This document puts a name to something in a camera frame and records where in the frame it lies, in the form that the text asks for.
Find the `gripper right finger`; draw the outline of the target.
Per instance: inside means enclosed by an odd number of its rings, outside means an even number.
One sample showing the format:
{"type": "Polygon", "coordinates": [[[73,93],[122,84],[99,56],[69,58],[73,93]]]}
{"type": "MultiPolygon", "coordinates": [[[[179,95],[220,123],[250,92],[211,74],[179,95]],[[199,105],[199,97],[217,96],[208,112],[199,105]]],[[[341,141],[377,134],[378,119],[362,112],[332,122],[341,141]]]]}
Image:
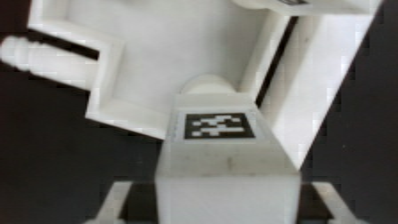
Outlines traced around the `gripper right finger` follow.
{"type": "Polygon", "coordinates": [[[302,184],[298,224],[369,224],[355,217],[336,188],[327,182],[302,184]]]}

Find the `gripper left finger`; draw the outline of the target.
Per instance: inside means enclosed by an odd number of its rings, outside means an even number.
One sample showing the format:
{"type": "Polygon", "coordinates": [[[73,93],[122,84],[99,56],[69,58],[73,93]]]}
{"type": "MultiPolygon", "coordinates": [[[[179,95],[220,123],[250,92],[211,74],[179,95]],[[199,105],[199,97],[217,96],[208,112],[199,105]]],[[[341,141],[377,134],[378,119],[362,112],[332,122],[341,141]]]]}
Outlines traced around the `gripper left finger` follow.
{"type": "Polygon", "coordinates": [[[154,184],[112,184],[96,217],[82,224],[158,224],[154,184]]]}

